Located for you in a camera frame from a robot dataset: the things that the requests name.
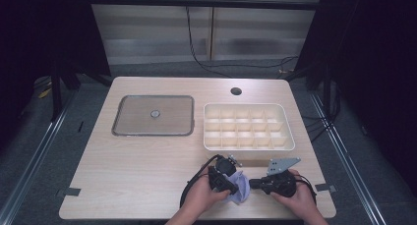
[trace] purple cloth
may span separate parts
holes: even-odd
[[[224,201],[233,201],[238,204],[244,202],[248,198],[251,188],[249,187],[249,179],[243,174],[243,171],[235,172],[230,177],[227,177],[227,175],[224,176],[232,184],[239,187],[239,191],[237,191],[234,195],[229,195]]]

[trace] black robotic gripper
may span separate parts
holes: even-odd
[[[236,185],[232,184],[221,173],[217,172],[214,166],[208,168],[208,180],[210,187],[217,189],[219,192],[230,190],[230,194],[234,195],[239,190]]]
[[[249,186],[251,189],[261,189],[267,195],[275,192],[283,197],[292,197],[297,191],[295,177],[288,170],[261,179],[251,179]]]

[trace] gray floor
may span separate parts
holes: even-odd
[[[281,68],[290,70],[292,63],[284,67],[256,68],[254,66],[269,66],[279,64],[279,61],[223,61],[216,64],[240,66],[222,66],[208,68],[221,72],[232,78],[276,79],[280,76]],[[112,66],[113,78],[117,76],[150,76],[150,77],[209,77],[225,78],[222,75],[208,72],[195,62],[178,62],[166,64],[121,65]],[[140,221],[64,221],[59,218],[58,211],[63,201],[56,193],[67,188],[72,180],[79,160],[89,139],[96,117],[109,90],[88,77],[80,77],[82,86],[75,93],[62,126],[52,141],[40,168],[30,185],[19,211],[14,217],[13,224],[149,224]],[[304,80],[299,79],[290,83],[301,115],[304,118],[307,131],[314,139],[323,131],[324,125],[317,119],[318,111],[312,100],[311,92],[305,89]],[[11,141],[9,150],[0,156],[0,205],[4,206],[7,198],[14,191],[20,176],[25,172],[30,158],[35,153],[43,134],[50,123],[52,102],[51,96],[39,99],[37,95],[43,86],[35,90],[33,99],[21,120],[21,129]],[[71,96],[65,90],[64,96]],[[378,145],[369,137],[363,135],[362,125],[356,119],[348,105],[341,99],[341,111],[334,123],[339,132],[348,155],[356,165],[360,176],[367,186],[370,195],[375,199],[377,208],[381,211],[386,224],[414,224],[417,221],[417,201],[409,192],[401,178],[390,167],[378,150]],[[364,207],[361,197],[349,178],[349,174],[333,142],[324,131],[313,141],[313,148],[318,156],[328,184],[335,186],[336,192],[332,198],[337,209],[330,224],[373,224],[370,215]],[[277,221],[227,221],[200,222],[202,224],[280,224]]]

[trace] wooden table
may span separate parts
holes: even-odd
[[[233,95],[239,87],[242,94]],[[191,95],[195,100],[195,127],[186,137],[116,137],[111,129],[125,95]],[[274,157],[300,157],[293,168],[313,185],[325,179],[313,151],[293,94],[286,81],[191,78],[117,78],[114,80],[91,133],[59,214],[63,219],[168,219],[178,209],[187,181],[206,163],[203,143],[204,106],[221,103],[277,103],[285,109],[295,149]],[[268,162],[245,161],[249,178],[266,175]],[[328,191],[318,192],[318,208],[333,217],[335,207]],[[220,202],[201,219],[292,219],[290,210],[251,190],[239,205]]]

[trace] wire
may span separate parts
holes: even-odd
[[[311,123],[311,124],[305,125],[305,127],[306,127],[306,129],[307,129],[307,128],[310,128],[310,127],[313,127],[313,126],[315,126],[315,125],[319,124],[319,123],[320,123],[320,122],[322,122],[322,121],[323,121],[322,119],[318,119],[318,120],[316,120],[315,122],[313,122],[313,123]]]
[[[313,186],[310,183],[310,181],[306,177],[304,177],[304,176],[301,176],[301,175],[298,175],[298,176],[300,176],[301,180],[296,179],[295,182],[305,184],[309,188],[309,190],[310,190],[310,193],[312,195],[314,204],[317,204],[317,200],[316,200],[317,194],[314,192]]]
[[[305,115],[302,115],[301,118],[311,119],[311,120],[323,120],[324,119],[323,117],[311,117],[311,116],[305,116]]]
[[[324,133],[331,126],[334,125],[336,117],[338,116],[338,114],[340,112],[340,88],[338,87],[338,85],[336,86],[336,94],[335,94],[332,106],[333,106],[332,111],[331,111],[330,115],[328,116],[328,125],[326,125],[324,129],[322,129],[315,137],[313,137],[310,140],[310,142],[314,142],[319,136],[322,135],[322,133]]]
[[[215,156],[213,156],[212,158],[210,158],[207,162],[206,162],[206,164],[204,164],[203,166],[202,166],[202,168],[199,170],[199,172],[197,172],[194,176],[193,176],[193,178],[190,180],[190,181],[188,181],[187,182],[187,186],[185,187],[185,189],[184,189],[184,191],[183,191],[183,193],[182,193],[182,195],[181,195],[181,199],[180,199],[180,207],[182,207],[182,205],[183,205],[183,203],[184,203],[184,201],[185,201],[185,198],[186,198],[186,196],[187,196],[187,193],[188,193],[188,191],[191,189],[191,187],[193,187],[193,185],[200,179],[200,177],[202,177],[202,176],[204,176],[204,175],[200,175],[202,172],[203,172],[203,170],[205,170],[206,169],[206,167],[208,167],[209,166],[209,164],[211,164],[211,162],[213,161],[213,160],[215,160],[216,158],[219,158],[219,157],[222,157],[221,155],[219,155],[219,154],[217,154],[217,155],[215,155]]]
[[[309,131],[308,131],[308,133],[312,133],[312,132],[314,132],[314,131],[316,131],[316,130],[321,129],[322,127],[323,127],[323,126],[318,126],[318,127],[316,127],[315,129],[309,130]]]
[[[194,44],[193,44],[193,37],[192,37],[192,33],[191,33],[191,22],[190,22],[190,9],[189,7],[186,7],[186,12],[187,12],[187,25],[188,25],[188,35],[189,35],[189,43],[190,43],[190,50],[191,50],[191,54],[193,56],[193,59],[197,62],[197,64],[200,65],[200,67],[202,69],[204,69],[205,71],[214,73],[214,74],[218,74],[221,76],[225,76],[227,78],[232,78],[228,75],[222,74],[220,72],[214,71],[214,70],[209,70],[208,68],[220,68],[220,67],[248,67],[248,68],[259,68],[259,69],[270,69],[270,68],[276,68],[276,67],[281,67],[280,69],[280,74],[278,77],[276,77],[277,79],[280,78],[280,76],[282,76],[282,74],[284,73],[284,67],[283,65],[287,64],[288,62],[297,59],[298,56],[288,56],[283,58],[279,64],[274,64],[274,65],[268,65],[268,66],[259,66],[259,65],[244,65],[244,64],[223,64],[223,65],[206,65],[201,63],[196,56],[196,51],[194,49]]]

